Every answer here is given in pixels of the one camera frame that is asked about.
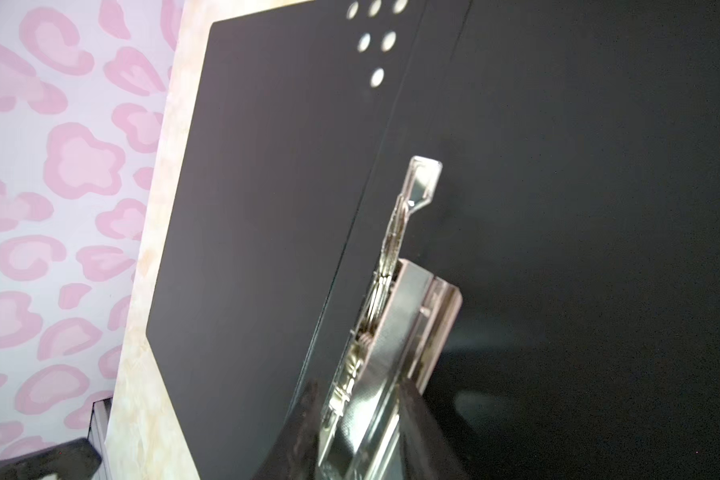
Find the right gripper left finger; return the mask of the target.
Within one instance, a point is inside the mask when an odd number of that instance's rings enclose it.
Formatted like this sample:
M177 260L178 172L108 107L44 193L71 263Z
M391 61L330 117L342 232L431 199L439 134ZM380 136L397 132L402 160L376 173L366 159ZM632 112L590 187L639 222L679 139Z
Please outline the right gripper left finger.
M324 396L310 380L287 417L253 480L317 479L319 434Z

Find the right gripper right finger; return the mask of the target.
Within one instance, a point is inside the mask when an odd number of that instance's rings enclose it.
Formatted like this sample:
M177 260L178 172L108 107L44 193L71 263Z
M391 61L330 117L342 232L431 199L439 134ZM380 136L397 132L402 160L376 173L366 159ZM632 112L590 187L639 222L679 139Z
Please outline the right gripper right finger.
M405 480L468 480L470 476L432 416L416 384L397 384L398 450Z

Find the black A4 clip folder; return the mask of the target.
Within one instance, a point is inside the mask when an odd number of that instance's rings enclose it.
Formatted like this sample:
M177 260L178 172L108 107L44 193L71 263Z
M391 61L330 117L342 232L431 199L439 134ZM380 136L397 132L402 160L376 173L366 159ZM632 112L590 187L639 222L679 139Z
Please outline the black A4 clip folder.
M426 401L474 479L720 479L720 1L311 1L217 21L147 337L198 475L327 390L401 255L463 304Z

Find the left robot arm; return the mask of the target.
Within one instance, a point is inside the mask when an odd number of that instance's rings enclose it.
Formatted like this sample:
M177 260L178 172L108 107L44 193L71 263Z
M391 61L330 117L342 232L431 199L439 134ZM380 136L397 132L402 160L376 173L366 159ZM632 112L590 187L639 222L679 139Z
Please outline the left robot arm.
M0 479L92 479L102 456L87 438L0 460Z

